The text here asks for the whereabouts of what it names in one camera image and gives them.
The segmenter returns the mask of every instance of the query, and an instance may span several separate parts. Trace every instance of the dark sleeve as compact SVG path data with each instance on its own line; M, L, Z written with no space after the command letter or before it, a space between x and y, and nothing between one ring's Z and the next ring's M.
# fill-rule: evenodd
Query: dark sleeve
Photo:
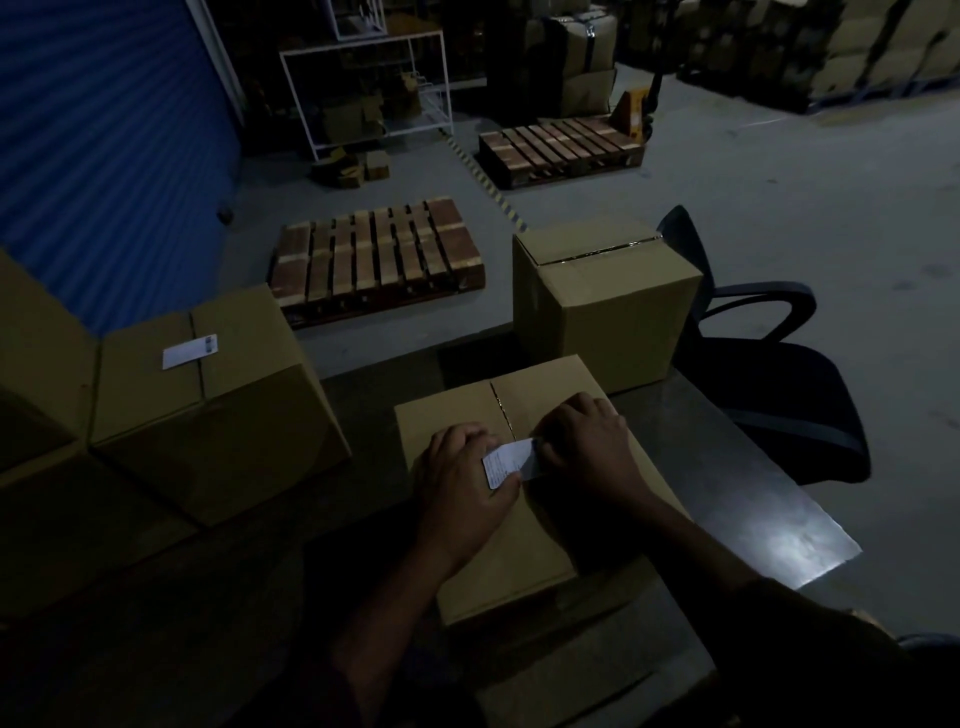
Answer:
M913 658L877 627L771 579L734 595L712 654L747 725L916 724Z
M346 678L322 654L304 654L224 728L362 728Z

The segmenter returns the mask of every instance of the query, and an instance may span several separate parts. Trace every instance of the blue corrugated door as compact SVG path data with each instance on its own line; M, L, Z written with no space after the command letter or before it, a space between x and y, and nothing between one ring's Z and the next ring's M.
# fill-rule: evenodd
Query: blue corrugated door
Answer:
M0 242L97 334L210 297L231 114L183 0L0 0Z

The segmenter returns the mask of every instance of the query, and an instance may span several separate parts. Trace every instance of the person's right arm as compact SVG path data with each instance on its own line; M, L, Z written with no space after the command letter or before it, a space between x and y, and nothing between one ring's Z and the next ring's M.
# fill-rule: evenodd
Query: person's right arm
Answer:
M581 393L538 428L549 471L632 514L647 557L754 723L882 719L923 690L911 658L882 631L764 579L647 487L627 423Z

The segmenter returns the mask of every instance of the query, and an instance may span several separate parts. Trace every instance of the chair armrest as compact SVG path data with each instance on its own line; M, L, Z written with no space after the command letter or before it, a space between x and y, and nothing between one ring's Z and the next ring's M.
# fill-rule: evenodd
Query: chair armrest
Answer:
M713 292L713 298L725 299L733 296L744 296L739 301L724 303L707 311L701 321L715 316L731 308L738 308L748 303L765 303L768 301L783 301L790 304L790 313L777 325L774 330L763 337L764 341L780 341L798 328L803 326L817 310L817 300L808 285L790 280L770 280L763 283L741 283L739 285L725 285Z

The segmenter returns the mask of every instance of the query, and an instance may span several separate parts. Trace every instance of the yellow and black striped tape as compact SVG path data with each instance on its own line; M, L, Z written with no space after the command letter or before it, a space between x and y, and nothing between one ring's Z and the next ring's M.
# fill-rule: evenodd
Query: yellow and black striped tape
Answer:
M490 178L487 177L487 173L484 172L480 165L477 164L469 154L467 154L456 141L453 140L453 137L446 132L441 132L446 139L446 143L449 145L450 149L453 150L453 153L460 158L460 160L467 166L467 169L470 171L470 174L483 185L483 188L487 190L487 194L493 197L493 200L500 205L500 209L503 210L504 214L510 218L510 221L516 226L516 229L520 232L523 232L527 229L527 224L523 222L516 210L511 206L507 199L500 194L500 190L496 188L496 185L491 182Z

